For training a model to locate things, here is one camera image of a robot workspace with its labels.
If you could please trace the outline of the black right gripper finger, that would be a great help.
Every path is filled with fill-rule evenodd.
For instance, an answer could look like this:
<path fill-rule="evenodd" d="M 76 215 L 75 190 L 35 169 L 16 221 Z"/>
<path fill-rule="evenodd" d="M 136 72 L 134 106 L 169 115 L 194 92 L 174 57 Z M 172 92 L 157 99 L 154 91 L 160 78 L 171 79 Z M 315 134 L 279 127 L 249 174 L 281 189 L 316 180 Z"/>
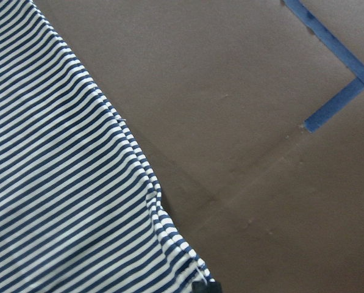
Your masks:
<path fill-rule="evenodd" d="M 222 293 L 222 286 L 219 282 L 194 281 L 191 289 L 192 293 Z"/>

